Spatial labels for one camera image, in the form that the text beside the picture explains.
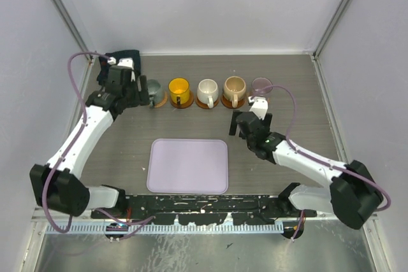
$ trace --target beige mug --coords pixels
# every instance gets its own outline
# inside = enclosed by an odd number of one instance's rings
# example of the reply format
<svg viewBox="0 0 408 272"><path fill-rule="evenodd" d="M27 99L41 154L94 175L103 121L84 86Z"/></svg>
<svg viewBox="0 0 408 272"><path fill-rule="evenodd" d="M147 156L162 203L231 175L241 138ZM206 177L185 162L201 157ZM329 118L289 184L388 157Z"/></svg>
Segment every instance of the beige mug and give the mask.
<svg viewBox="0 0 408 272"><path fill-rule="evenodd" d="M245 97L247 85L243 78L231 76L224 83L224 97L232 102L232 107L238 106L238 101Z"/></svg>

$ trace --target yellow mug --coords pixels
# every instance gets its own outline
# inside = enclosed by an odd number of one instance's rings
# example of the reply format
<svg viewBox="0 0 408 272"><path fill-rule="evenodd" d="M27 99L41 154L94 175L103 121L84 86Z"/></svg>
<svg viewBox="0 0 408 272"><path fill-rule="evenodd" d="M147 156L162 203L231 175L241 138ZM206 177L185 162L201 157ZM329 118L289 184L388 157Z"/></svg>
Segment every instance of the yellow mug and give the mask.
<svg viewBox="0 0 408 272"><path fill-rule="evenodd" d="M168 84L171 100L177 105L184 104L190 99L190 85L186 79L176 78Z"/></svg>

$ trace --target metal floor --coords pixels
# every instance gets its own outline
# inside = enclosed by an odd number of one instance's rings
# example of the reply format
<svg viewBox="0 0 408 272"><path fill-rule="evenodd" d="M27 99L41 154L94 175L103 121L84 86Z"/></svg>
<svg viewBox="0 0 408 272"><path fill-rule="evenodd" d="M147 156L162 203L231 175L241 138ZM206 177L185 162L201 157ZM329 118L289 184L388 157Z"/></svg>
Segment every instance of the metal floor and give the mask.
<svg viewBox="0 0 408 272"><path fill-rule="evenodd" d="M370 272L375 268L362 231L339 221L310 220L294 243L280 234L136 235L119 243L109 243L102 235L46 235L35 271Z"/></svg>
<svg viewBox="0 0 408 272"><path fill-rule="evenodd" d="M248 86L256 77L267 77L274 84L287 86L298 101L291 138L309 150L337 158L308 55L148 56L142 57L142 72L166 88L172 78L187 78L193 92L204 78L212 78L222 87L232 75L243 77ZM99 88L97 74L98 67L91 73L87 94ZM270 112L272 129L284 133L293 112L290 97L274 89ZM148 194L152 142L158 138L204 138L228 144L228 194L277 195L291 182L316 185L295 171L257 159L238 136L228 136L230 119L231 110L221 103L213 110L195 104L176 110L169 103L156 110L128 109L96 145L82 181L120 187L129 194ZM105 241L95 234L47 234L36 271L375 271L364 232L338 221L308 220L303 236L295 243L280 234L138 235L120 243ZM82 255L61 255L89 247Z"/></svg>

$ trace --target white wall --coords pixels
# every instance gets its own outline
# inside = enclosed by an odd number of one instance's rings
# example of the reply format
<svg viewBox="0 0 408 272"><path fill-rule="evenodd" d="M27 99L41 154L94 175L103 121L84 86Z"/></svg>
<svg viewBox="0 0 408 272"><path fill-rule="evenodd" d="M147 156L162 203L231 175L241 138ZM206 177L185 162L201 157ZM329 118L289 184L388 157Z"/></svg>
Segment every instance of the white wall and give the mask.
<svg viewBox="0 0 408 272"><path fill-rule="evenodd" d="M310 52L340 0L63 0L102 52Z"/></svg>
<svg viewBox="0 0 408 272"><path fill-rule="evenodd" d="M62 144L75 105L66 60L78 51L50 0L0 0L0 262L16 271L34 195L29 171ZM84 75L85 58L75 62Z"/></svg>
<svg viewBox="0 0 408 272"><path fill-rule="evenodd" d="M380 213L395 271L407 271L408 0L353 0L321 56L347 150L391 194Z"/></svg>

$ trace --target wooden saucer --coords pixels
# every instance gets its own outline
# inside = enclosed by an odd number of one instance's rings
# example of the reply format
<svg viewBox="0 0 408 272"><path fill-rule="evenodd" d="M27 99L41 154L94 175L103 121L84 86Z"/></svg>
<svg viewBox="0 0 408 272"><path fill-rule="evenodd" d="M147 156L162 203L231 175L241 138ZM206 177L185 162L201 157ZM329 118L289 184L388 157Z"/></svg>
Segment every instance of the wooden saucer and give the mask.
<svg viewBox="0 0 408 272"><path fill-rule="evenodd" d="M155 104L154 108L159 108L159 107L165 105L166 102L167 102L167 99L168 99L168 94L167 94L167 91L165 91L163 100L160 103Z"/></svg>
<svg viewBox="0 0 408 272"><path fill-rule="evenodd" d="M189 100L188 100L186 103L177 105L177 103L174 103L173 100L170 99L171 105L172 105L173 107L179 108L179 109L188 108L190 105L192 105L193 102L194 102L194 94L193 94L193 92L192 92L191 90L190 90L190 98L189 98Z"/></svg>
<svg viewBox="0 0 408 272"><path fill-rule="evenodd" d="M240 108L241 106L243 106L243 105L245 104L245 98L242 98L241 100L238 101L238 105L237 105L236 108L233 108L233 107L232 107L232 102L231 102L231 101L228 101L228 100L224 97L224 95L221 96L221 102L223 103L223 105L224 105L226 108L231 108L232 110L234 110L234 109Z"/></svg>
<svg viewBox="0 0 408 272"><path fill-rule="evenodd" d="M215 108L218 105L219 102L219 98L217 99L216 102L214 102L214 106L212 108ZM196 97L196 104L200 107L203 108L204 110L211 110L208 105L206 105L205 103L202 103L200 100L198 100L198 97Z"/></svg>

